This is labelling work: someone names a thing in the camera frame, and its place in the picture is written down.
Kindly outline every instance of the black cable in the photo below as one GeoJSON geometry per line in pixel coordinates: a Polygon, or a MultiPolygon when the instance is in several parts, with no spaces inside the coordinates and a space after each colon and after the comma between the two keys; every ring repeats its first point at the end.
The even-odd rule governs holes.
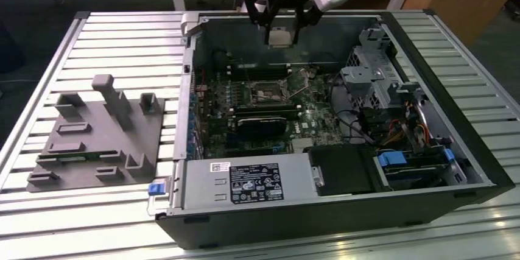
{"type": "Polygon", "coordinates": [[[0,83],[12,83],[12,82],[39,82],[36,79],[14,79],[14,80],[0,80],[0,83]]]}
{"type": "Polygon", "coordinates": [[[219,10],[219,9],[222,9],[219,6],[222,6],[224,2],[226,2],[226,0],[222,0],[222,1],[220,1],[220,4],[218,4],[218,6],[215,6],[212,3],[210,3],[210,2],[206,1],[206,0],[196,0],[196,3],[198,3],[198,4],[204,4],[204,5],[210,6],[210,7],[211,7],[211,10],[219,10]]]}
{"type": "Polygon", "coordinates": [[[344,112],[350,112],[352,115],[358,115],[359,114],[359,112],[356,111],[356,110],[342,110],[342,111],[339,111],[336,114],[339,115],[340,113],[344,113],[344,112]]]}
{"type": "Polygon", "coordinates": [[[356,119],[356,120],[354,120],[352,122],[351,122],[351,125],[352,125],[352,127],[351,127],[351,129],[350,129],[350,131],[348,131],[348,135],[352,137],[352,128],[354,128],[354,124],[355,123],[359,123],[359,119],[356,119]]]}
{"type": "Polygon", "coordinates": [[[334,115],[336,116],[338,120],[351,129],[354,130],[359,135],[362,135],[363,137],[368,137],[367,134],[364,134],[360,130],[358,130],[358,128],[355,128],[346,120],[342,119],[342,117],[339,116],[339,112],[336,112],[336,110],[334,109],[334,105],[332,105],[332,90],[334,90],[334,84],[336,83],[336,80],[339,79],[342,75],[342,72],[339,72],[336,74],[336,77],[332,79],[332,84],[331,84],[331,89],[330,89],[330,92],[328,92],[328,102],[330,102],[330,106],[331,106],[331,111],[334,113],[334,115]]]}
{"type": "MultiPolygon", "coordinates": [[[[336,62],[338,64],[342,64],[340,60],[336,58],[336,56],[334,56],[334,54],[332,54],[331,52],[320,52],[320,53],[319,53],[316,56],[322,56],[322,55],[331,56],[331,57],[332,57],[332,59],[335,60],[335,62],[336,62]]],[[[314,59],[312,59],[312,58],[310,59],[310,61],[308,61],[308,64],[311,64],[311,65],[314,65],[314,64],[315,64],[315,62],[314,62],[314,59]]]]}

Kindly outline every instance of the green circuit board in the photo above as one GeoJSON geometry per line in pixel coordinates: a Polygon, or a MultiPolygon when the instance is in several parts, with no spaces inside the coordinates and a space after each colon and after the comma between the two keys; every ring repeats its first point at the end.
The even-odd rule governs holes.
{"type": "Polygon", "coordinates": [[[328,75],[318,75],[314,68],[304,66],[292,68],[283,80],[234,81],[230,75],[218,74],[208,83],[202,106],[206,158],[295,153],[302,151],[295,149],[302,142],[308,146],[343,143],[327,102],[327,78],[328,75]],[[238,118],[232,110],[274,105],[294,105],[299,109],[298,117],[287,119],[284,134],[243,139],[235,132],[238,118]]]}

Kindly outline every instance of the red wire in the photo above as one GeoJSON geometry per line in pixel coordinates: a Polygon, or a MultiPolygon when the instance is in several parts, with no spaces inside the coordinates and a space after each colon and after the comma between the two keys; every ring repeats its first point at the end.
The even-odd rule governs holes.
{"type": "Polygon", "coordinates": [[[399,122],[398,119],[394,119],[392,122],[390,123],[390,127],[388,127],[388,131],[392,131],[392,128],[394,128],[394,123],[395,122],[399,122]]]}

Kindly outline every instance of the cable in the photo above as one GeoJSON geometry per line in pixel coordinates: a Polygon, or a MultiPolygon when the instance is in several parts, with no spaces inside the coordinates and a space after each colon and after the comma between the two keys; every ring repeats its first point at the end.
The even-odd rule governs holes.
{"type": "Polygon", "coordinates": [[[355,128],[346,120],[343,120],[342,117],[339,116],[339,112],[336,112],[336,110],[334,109],[332,90],[334,90],[334,84],[336,83],[336,80],[339,79],[339,77],[340,77],[340,72],[336,74],[336,77],[332,79],[331,90],[328,92],[328,102],[331,105],[332,113],[336,116],[338,120],[342,122],[342,124],[344,124],[350,128],[350,130],[354,130],[359,135],[362,135],[362,137],[366,139],[368,144],[375,145],[374,142],[370,141],[370,136],[367,134],[364,134],[358,128],[355,128]]]}
{"type": "MultiPolygon", "coordinates": [[[[331,56],[332,59],[334,59],[334,61],[335,61],[336,63],[340,63],[340,64],[342,64],[340,60],[336,58],[336,56],[334,56],[334,54],[332,54],[331,52],[320,52],[316,56],[320,56],[320,55],[331,56]]],[[[315,64],[314,59],[315,59],[315,58],[310,58],[308,64],[311,64],[311,65],[315,64]]]]}
{"type": "Polygon", "coordinates": [[[300,90],[298,90],[296,91],[296,93],[294,93],[290,97],[288,97],[288,99],[290,98],[292,98],[295,95],[298,95],[299,93],[302,93],[306,89],[308,89],[310,88],[310,86],[307,86],[307,87],[304,87],[303,89],[300,89],[300,90]]]}
{"type": "Polygon", "coordinates": [[[226,0],[222,0],[222,1],[220,1],[220,4],[214,5],[212,3],[210,3],[210,2],[206,1],[206,0],[196,0],[196,3],[198,3],[198,4],[203,4],[203,5],[210,6],[210,7],[211,7],[211,10],[219,10],[219,9],[220,9],[219,5],[223,5],[224,2],[226,2],[226,0]]]}
{"type": "Polygon", "coordinates": [[[359,123],[359,119],[356,119],[356,120],[354,120],[352,122],[351,122],[351,128],[348,129],[348,137],[350,137],[350,139],[348,139],[348,143],[351,143],[351,140],[354,139],[354,138],[363,138],[364,139],[364,137],[360,137],[360,136],[352,136],[352,128],[354,128],[354,123],[359,123]]]}
{"type": "Polygon", "coordinates": [[[274,99],[274,98],[271,98],[271,97],[262,97],[262,96],[259,96],[259,95],[256,95],[256,94],[252,94],[252,96],[254,96],[254,97],[258,97],[258,98],[260,98],[260,99],[264,99],[264,100],[274,100],[274,101],[276,101],[276,102],[283,102],[283,100],[278,100],[278,99],[274,99]]]}
{"type": "Polygon", "coordinates": [[[348,112],[348,113],[351,113],[351,114],[354,114],[354,115],[358,115],[359,114],[359,112],[356,111],[356,110],[342,110],[342,111],[339,111],[336,114],[339,115],[339,114],[342,114],[342,113],[344,113],[344,112],[348,112]]]}
{"type": "Polygon", "coordinates": [[[247,78],[247,83],[248,83],[248,86],[251,88],[250,74],[247,73],[247,68],[246,68],[246,64],[244,64],[244,60],[243,59],[240,59],[240,63],[243,64],[243,68],[244,68],[244,72],[246,72],[246,78],[247,78]]]}
{"type": "Polygon", "coordinates": [[[390,144],[390,143],[392,143],[392,142],[396,142],[396,141],[400,140],[403,137],[404,137],[404,131],[399,132],[395,136],[392,136],[392,137],[386,141],[386,143],[383,143],[383,146],[386,146],[387,144],[390,144]]]}
{"type": "Polygon", "coordinates": [[[14,79],[14,80],[0,80],[0,83],[11,83],[11,82],[39,82],[40,80],[35,79],[14,79]]]}
{"type": "Polygon", "coordinates": [[[423,124],[418,124],[418,126],[423,128],[424,142],[426,142],[426,144],[430,144],[430,131],[428,131],[428,128],[423,124]]]}
{"type": "Polygon", "coordinates": [[[392,122],[390,123],[390,127],[388,127],[388,134],[392,132],[392,128],[394,128],[394,124],[399,122],[398,119],[394,119],[392,122]]]}

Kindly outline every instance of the blue drive bracket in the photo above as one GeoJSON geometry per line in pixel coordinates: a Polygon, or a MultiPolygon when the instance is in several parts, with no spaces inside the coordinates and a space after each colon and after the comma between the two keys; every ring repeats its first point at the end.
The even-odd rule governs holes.
{"type": "Polygon", "coordinates": [[[407,164],[407,158],[403,152],[384,152],[378,156],[382,167],[407,164]]]}

